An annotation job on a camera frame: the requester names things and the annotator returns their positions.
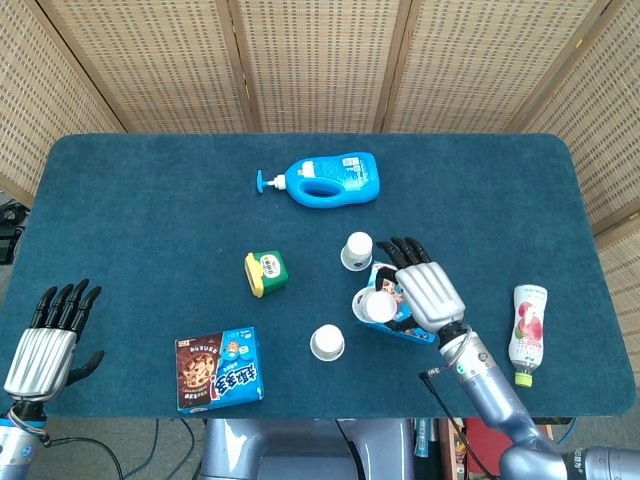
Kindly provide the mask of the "woven rattan folding screen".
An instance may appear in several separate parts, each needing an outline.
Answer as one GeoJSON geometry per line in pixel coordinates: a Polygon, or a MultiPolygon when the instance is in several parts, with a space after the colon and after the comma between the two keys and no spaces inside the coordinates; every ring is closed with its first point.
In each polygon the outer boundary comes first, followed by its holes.
{"type": "Polygon", "coordinates": [[[544,132],[640,389],[640,0],[0,0],[0,199],[85,132],[544,132]]]}

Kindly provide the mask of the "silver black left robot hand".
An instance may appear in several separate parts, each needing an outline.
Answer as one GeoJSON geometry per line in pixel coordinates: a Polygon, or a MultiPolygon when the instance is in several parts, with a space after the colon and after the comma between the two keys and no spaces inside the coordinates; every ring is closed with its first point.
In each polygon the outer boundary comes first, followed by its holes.
{"type": "Polygon", "coordinates": [[[5,392],[17,401],[46,403],[65,387],[90,376],[105,352],[95,352],[83,366],[71,367],[76,345],[85,329],[99,286],[89,280],[50,287],[36,305],[29,327],[23,332],[4,383],[5,392]]]}

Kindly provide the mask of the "peach drink bottle green cap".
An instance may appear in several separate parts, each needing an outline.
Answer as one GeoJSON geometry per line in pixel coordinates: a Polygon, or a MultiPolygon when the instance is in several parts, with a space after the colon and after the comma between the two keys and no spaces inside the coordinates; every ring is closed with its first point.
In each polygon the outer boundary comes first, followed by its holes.
{"type": "Polygon", "coordinates": [[[508,346],[516,386],[531,388],[544,357],[544,314],[548,291],[539,285],[514,288],[514,324],[508,346]]]}

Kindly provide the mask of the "dark blue table cloth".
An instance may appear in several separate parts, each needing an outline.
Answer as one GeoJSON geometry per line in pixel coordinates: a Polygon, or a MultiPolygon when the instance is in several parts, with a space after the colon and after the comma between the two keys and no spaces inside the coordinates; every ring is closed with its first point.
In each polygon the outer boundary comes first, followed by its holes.
{"type": "Polygon", "coordinates": [[[51,416],[172,417],[175,341],[251,326],[264,398],[233,418],[459,416],[475,408],[442,359],[357,323],[364,272],[346,270],[347,237],[412,237],[450,277],[465,319],[506,376],[513,290],[548,291],[544,358],[519,397],[536,417],[628,411],[636,385],[570,152],[550,134],[83,134],[51,148],[0,308],[0,409],[19,338],[41,295],[89,279],[102,288],[74,361],[98,369],[47,408],[51,416]],[[302,206],[256,189],[309,157],[372,153],[380,193],[368,203],[302,206]],[[262,298],[249,252],[278,250],[286,285],[262,298]],[[310,350],[325,324],[345,348],[310,350]]]}

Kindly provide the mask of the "brown and blue cookie box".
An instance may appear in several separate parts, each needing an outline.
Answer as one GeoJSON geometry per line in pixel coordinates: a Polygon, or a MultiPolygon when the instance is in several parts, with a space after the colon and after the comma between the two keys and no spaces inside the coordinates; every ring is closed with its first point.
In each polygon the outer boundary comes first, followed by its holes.
{"type": "Polygon", "coordinates": [[[191,414],[257,402],[265,388],[253,327],[175,341],[177,410],[191,414]]]}

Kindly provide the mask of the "green tub with yellow lid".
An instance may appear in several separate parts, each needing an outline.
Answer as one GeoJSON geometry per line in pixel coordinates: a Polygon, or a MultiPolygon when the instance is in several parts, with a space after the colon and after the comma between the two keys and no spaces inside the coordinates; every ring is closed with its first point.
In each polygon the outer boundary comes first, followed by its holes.
{"type": "Polygon", "coordinates": [[[257,298],[283,288],[289,278],[278,250],[249,252],[244,259],[244,270],[252,294],[257,298]]]}

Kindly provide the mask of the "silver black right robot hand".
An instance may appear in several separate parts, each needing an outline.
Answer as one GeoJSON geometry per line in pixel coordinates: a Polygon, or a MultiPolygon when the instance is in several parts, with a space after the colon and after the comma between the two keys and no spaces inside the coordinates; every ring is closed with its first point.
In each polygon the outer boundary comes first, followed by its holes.
{"type": "MultiPolygon", "coordinates": [[[[395,270],[381,269],[377,279],[386,278],[402,290],[411,312],[409,324],[437,334],[464,318],[465,305],[443,268],[431,259],[424,246],[411,237],[392,237],[376,246],[390,258],[395,270]]],[[[406,329],[394,320],[384,323],[392,330],[406,329]]]]}

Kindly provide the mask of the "blue-grey robot torso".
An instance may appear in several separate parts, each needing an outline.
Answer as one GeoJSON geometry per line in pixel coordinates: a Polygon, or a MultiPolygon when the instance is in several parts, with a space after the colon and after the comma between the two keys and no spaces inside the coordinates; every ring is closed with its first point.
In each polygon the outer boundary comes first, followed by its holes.
{"type": "Polygon", "coordinates": [[[415,480],[411,421],[210,419],[194,480],[415,480]]]}

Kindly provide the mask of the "blue pump detergent bottle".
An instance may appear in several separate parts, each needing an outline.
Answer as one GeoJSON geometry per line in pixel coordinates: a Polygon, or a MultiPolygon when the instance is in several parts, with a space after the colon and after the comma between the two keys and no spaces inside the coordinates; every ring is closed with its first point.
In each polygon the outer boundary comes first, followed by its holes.
{"type": "Polygon", "coordinates": [[[377,162],[372,153],[350,152],[335,156],[302,158],[272,180],[256,174],[256,189],[286,191],[302,206],[331,209],[368,203],[380,193],[377,162]]]}

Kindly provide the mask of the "red box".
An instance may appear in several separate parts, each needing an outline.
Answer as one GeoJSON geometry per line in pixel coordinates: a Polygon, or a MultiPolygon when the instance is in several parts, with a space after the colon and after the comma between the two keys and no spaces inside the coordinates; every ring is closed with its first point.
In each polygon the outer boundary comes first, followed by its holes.
{"type": "Polygon", "coordinates": [[[512,441],[500,431],[488,428],[480,418],[467,418],[464,424],[471,450],[492,475],[499,476],[500,458],[512,441]]]}

